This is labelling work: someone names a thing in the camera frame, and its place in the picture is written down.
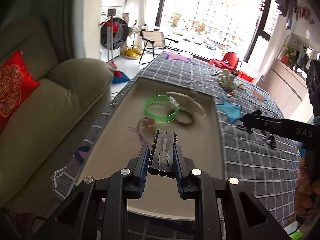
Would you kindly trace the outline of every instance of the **red pillow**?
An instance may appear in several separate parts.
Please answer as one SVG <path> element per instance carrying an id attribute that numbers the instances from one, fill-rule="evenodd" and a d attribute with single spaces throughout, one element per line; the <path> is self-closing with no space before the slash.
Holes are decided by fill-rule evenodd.
<path id="1" fill-rule="evenodd" d="M 19 105 L 40 85 L 26 70 L 20 51 L 0 68 L 0 132 Z"/>

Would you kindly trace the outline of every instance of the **folding chair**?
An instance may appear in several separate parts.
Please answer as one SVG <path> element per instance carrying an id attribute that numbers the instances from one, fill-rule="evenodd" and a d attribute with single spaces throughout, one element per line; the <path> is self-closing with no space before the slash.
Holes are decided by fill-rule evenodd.
<path id="1" fill-rule="evenodd" d="M 176 44 L 176 51 L 178 51 L 178 41 L 170 39 L 170 38 L 165 38 L 163 35 L 163 32 L 141 31 L 141 38 L 144 43 L 144 49 L 142 51 L 141 58 L 139 60 L 140 65 L 147 64 L 147 63 L 151 62 L 150 61 L 150 62 L 141 63 L 141 59 L 143 57 L 143 54 L 145 51 L 148 51 L 148 49 L 152 48 L 153 59 L 155 59 L 155 49 L 167 49 L 170 47 L 171 42 L 174 42 Z M 170 41 L 168 46 L 165 45 L 165 39 Z"/>

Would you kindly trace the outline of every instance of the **tray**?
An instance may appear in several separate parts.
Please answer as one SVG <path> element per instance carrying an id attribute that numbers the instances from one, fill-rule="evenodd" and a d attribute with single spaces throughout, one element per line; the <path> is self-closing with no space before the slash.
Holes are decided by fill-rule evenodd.
<path id="1" fill-rule="evenodd" d="M 166 92 L 186 94 L 190 90 L 145 78 L 139 78 L 135 82 L 97 140 L 79 182 L 87 176 L 95 179 L 110 177 L 114 172 L 125 168 L 131 158 L 138 157 L 141 144 L 138 135 L 129 130 L 129 127 L 136 127 L 138 120 L 144 116 L 143 107 L 148 98 L 164 95 Z M 191 158 L 197 168 L 222 179 L 220 135 L 213 99 L 201 93 L 194 97 L 205 109 L 205 117 L 194 113 L 195 123 L 192 126 L 182 127 L 169 122 L 157 124 L 157 128 L 177 133 L 177 144 L 181 146 L 183 156 Z M 179 98 L 178 102 L 186 104 Z M 128 210 L 167 219 L 195 219 L 195 201 L 180 198 L 176 180 L 150 174 L 147 176 L 142 198 L 128 199 Z"/>

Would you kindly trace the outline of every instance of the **gray checkered tablecloth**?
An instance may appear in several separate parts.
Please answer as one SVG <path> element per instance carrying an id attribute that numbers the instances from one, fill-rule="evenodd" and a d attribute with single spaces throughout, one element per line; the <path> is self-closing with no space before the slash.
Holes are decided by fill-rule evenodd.
<path id="1" fill-rule="evenodd" d="M 193 58 L 189 59 L 189 63 L 167 58 L 166 54 L 160 54 L 106 106 L 67 166 L 53 174 L 53 188 L 58 197 L 66 198 L 74 188 L 100 133 L 138 78 L 162 81 L 211 95 L 215 104 L 221 104 L 222 98 L 227 98 L 227 92 L 217 83 L 217 77 L 210 75 L 217 68 Z M 279 107 L 267 92 L 241 78 L 235 78 L 234 83 L 243 84 L 247 88 L 247 91 L 236 88 L 234 96 L 227 98 L 229 102 L 242 107 L 242 115 L 252 113 L 259 107 L 264 116 L 283 118 Z M 254 90 L 262 95 L 265 101 L 255 98 Z M 248 185 L 260 202 L 283 225 L 284 218 L 294 212 L 294 189 L 297 186 L 300 162 L 295 142 L 275 135 L 276 148 L 271 149 L 259 130 L 253 129 L 250 134 L 240 130 L 236 127 L 237 124 L 242 124 L 239 120 L 231 125 L 227 115 L 219 109 L 216 110 L 221 134 L 224 177 L 237 177 Z"/>

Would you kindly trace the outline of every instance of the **silver screw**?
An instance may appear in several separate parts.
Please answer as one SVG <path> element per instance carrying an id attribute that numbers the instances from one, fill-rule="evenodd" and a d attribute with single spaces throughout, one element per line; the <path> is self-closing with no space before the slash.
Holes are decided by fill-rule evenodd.
<path id="1" fill-rule="evenodd" d="M 131 172 L 131 171 L 130 171 L 129 169 L 122 169 L 122 170 L 121 170 L 121 174 L 122 174 L 122 175 L 128 175 L 128 174 L 130 174 L 130 172 Z"/>
<path id="2" fill-rule="evenodd" d="M 86 178 L 84 178 L 83 182 L 84 182 L 85 184 L 90 184 L 90 183 L 93 182 L 93 178 L 92 178 L 92 177 L 86 177 Z"/>
<path id="3" fill-rule="evenodd" d="M 200 174 L 201 174 L 201 170 L 199 170 L 199 169 L 193 169 L 193 170 L 191 171 L 191 173 L 192 173 L 193 175 L 200 175 Z"/>
<path id="4" fill-rule="evenodd" d="M 230 178 L 229 179 L 229 182 L 233 185 L 237 185 L 239 183 L 239 179 L 237 178 Z"/>

